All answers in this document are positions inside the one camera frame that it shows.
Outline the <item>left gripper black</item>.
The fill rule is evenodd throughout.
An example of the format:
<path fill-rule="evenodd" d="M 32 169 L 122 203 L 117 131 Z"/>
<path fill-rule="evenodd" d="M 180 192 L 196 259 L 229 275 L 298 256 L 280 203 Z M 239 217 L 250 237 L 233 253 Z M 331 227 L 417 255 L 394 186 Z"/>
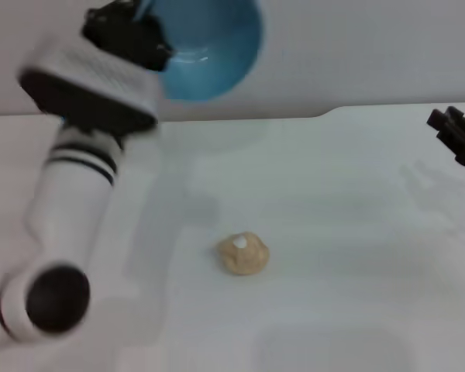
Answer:
<path fill-rule="evenodd" d="M 100 50 L 151 71 L 165 71 L 174 55 L 146 0 L 113 0 L 89 9 L 81 35 Z"/>

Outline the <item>blue bowl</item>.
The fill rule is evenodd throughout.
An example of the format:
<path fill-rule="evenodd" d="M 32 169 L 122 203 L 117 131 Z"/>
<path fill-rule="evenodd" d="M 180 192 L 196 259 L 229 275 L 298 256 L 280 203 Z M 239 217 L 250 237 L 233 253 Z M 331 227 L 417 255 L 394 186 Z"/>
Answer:
<path fill-rule="evenodd" d="M 257 0 L 138 0 L 135 20 L 154 16 L 174 50 L 160 73 L 170 100 L 205 102 L 233 89 L 263 43 Z"/>

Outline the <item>beige egg yolk pastry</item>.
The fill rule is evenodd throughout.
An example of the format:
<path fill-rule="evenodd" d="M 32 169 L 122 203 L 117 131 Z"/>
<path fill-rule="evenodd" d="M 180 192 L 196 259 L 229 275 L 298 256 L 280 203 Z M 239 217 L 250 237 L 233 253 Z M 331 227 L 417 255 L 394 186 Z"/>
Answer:
<path fill-rule="evenodd" d="M 224 269 L 239 276 L 260 273 L 270 259 L 269 248 L 253 232 L 228 236 L 217 244 L 216 249 Z"/>

